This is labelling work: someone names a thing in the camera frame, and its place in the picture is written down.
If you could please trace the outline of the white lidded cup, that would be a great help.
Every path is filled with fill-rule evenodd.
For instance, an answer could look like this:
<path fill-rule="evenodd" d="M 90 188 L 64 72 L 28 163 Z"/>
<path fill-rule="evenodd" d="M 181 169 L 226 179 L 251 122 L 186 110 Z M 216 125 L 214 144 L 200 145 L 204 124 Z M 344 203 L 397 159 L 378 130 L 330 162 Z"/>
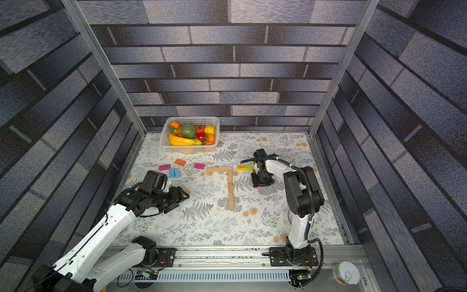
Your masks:
<path fill-rule="evenodd" d="M 332 272 L 334 279 L 343 286 L 357 285 L 360 283 L 360 272 L 357 266 L 351 262 L 343 261 L 334 264 Z"/>

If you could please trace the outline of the white plastic basket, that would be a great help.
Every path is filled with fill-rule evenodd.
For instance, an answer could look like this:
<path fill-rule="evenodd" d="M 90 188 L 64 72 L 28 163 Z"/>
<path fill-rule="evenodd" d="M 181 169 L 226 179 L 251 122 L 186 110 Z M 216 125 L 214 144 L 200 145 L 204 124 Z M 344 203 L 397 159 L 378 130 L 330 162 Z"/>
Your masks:
<path fill-rule="evenodd" d="M 219 137 L 217 117 L 172 117 L 165 122 L 159 145 L 169 152 L 212 152 Z"/>

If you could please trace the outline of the yellow toy pepper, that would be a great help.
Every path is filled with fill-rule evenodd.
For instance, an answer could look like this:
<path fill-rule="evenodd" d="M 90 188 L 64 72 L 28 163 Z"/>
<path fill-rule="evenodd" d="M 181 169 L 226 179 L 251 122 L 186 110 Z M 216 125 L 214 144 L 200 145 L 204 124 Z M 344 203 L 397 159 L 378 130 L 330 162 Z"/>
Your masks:
<path fill-rule="evenodd" d="M 204 133 L 207 135 L 215 135 L 216 128 L 212 125 L 205 126 Z"/>

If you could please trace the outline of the yellow toy banana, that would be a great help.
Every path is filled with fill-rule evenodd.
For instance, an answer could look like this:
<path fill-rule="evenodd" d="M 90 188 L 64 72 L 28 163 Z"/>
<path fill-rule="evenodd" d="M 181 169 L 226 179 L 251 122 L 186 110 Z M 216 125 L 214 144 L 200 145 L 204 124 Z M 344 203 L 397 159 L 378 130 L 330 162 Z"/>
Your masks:
<path fill-rule="evenodd" d="M 170 133 L 168 135 L 169 142 L 172 146 L 201 146 L 202 142 L 197 138 L 179 137 Z"/>

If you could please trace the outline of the magenta block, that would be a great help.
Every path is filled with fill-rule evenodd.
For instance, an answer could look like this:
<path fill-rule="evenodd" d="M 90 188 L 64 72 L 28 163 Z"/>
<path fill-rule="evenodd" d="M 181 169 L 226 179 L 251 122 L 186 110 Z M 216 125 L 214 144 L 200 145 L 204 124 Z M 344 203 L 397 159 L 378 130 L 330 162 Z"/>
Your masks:
<path fill-rule="evenodd" d="M 206 166 L 204 164 L 195 163 L 193 167 L 198 170 L 204 170 Z"/>

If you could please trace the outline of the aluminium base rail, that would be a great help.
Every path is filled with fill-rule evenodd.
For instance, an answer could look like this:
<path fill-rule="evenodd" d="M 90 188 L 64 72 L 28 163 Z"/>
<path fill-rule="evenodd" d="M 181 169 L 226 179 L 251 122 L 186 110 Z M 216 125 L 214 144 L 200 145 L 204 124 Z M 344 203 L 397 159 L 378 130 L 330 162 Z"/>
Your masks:
<path fill-rule="evenodd" d="M 132 243 L 123 248 L 75 247 L 58 259 L 53 269 L 71 280 L 99 292 L 130 268 L 151 271 L 161 267 L 158 282 L 272 282 L 289 281 L 291 270 L 308 267 L 331 269 L 341 262 L 354 264 L 358 282 L 377 290 L 371 264 L 360 245 L 325 245 L 302 264 L 291 264 L 281 247 L 267 246 L 179 246 L 149 247 Z"/>

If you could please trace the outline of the green toy mango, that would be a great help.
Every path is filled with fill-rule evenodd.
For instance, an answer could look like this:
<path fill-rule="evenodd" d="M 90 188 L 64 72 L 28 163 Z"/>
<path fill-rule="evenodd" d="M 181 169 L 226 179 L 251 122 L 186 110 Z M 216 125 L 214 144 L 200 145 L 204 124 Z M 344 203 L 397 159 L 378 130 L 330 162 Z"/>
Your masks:
<path fill-rule="evenodd" d="M 197 136 L 197 130 L 192 124 L 181 125 L 180 133 L 186 138 L 194 138 Z"/>

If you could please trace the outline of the purple block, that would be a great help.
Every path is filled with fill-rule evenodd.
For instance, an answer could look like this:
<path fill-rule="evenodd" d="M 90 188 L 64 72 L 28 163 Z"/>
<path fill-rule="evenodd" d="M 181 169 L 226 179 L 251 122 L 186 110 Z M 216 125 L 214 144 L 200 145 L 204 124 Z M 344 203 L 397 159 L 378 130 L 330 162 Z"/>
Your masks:
<path fill-rule="evenodd" d="M 166 171 L 166 170 L 169 170 L 170 168 L 171 168 L 170 164 L 160 165 L 159 166 L 159 171 Z"/>

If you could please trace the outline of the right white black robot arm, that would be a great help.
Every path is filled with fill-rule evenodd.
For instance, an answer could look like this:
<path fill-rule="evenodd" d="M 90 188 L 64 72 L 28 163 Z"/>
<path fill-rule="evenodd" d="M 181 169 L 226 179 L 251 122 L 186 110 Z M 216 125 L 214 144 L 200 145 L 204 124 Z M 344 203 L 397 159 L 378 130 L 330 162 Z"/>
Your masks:
<path fill-rule="evenodd" d="M 278 155 L 268 155 L 264 149 L 258 149 L 250 159 L 241 164 L 253 162 L 255 172 L 251 174 L 254 187 L 268 187 L 276 179 L 282 180 L 285 186 L 285 197 L 289 210 L 293 214 L 291 231 L 288 234 L 284 252 L 268 253 L 269 257 L 285 258 L 292 265 L 299 265 L 313 257 L 308 238 L 315 215 L 325 203 L 314 170 L 311 167 L 300 168 L 280 159 Z"/>

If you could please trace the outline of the orange toy fruit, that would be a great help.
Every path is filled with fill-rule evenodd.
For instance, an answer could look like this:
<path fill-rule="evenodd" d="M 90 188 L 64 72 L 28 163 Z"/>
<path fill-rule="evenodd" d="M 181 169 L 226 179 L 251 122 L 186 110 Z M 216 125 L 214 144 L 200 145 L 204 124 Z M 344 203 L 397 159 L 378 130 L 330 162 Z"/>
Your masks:
<path fill-rule="evenodd" d="M 171 128 L 177 128 L 177 129 L 180 128 L 180 124 L 178 122 L 175 122 L 175 121 L 172 121 L 171 123 L 169 123 L 169 126 Z"/>

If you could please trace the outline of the orange block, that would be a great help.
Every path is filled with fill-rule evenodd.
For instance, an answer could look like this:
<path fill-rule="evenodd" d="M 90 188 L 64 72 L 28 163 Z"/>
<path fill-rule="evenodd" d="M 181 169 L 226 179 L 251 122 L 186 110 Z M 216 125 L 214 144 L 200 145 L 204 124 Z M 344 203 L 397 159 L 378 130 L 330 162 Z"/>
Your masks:
<path fill-rule="evenodd" d="M 185 167 L 187 163 L 181 159 L 176 159 L 175 164 L 181 167 Z"/>

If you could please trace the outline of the wood block marked 71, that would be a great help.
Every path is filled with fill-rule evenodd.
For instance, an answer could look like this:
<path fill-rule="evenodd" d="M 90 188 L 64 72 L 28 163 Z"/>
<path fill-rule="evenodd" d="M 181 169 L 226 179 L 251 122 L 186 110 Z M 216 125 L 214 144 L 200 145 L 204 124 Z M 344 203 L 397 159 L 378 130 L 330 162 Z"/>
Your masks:
<path fill-rule="evenodd" d="M 232 197 L 234 195 L 233 182 L 228 182 L 228 192 L 229 192 L 229 197 Z"/>

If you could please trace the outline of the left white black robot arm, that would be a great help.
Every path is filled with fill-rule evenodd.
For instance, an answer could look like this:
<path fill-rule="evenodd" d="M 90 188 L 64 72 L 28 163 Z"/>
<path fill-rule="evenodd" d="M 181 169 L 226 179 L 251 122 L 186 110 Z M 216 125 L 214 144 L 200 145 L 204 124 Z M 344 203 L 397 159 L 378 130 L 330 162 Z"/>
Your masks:
<path fill-rule="evenodd" d="M 51 267 L 41 266 L 32 276 L 34 292 L 99 292 L 126 270 L 142 265 L 151 267 L 167 259 L 158 252 L 155 241 L 139 236 L 123 250 L 102 263 L 101 255 L 114 239 L 145 211 L 156 208 L 167 214 L 189 199 L 182 187 L 171 185 L 164 173 L 149 171 L 144 180 L 122 191 L 110 204 L 103 218 L 67 254 Z"/>

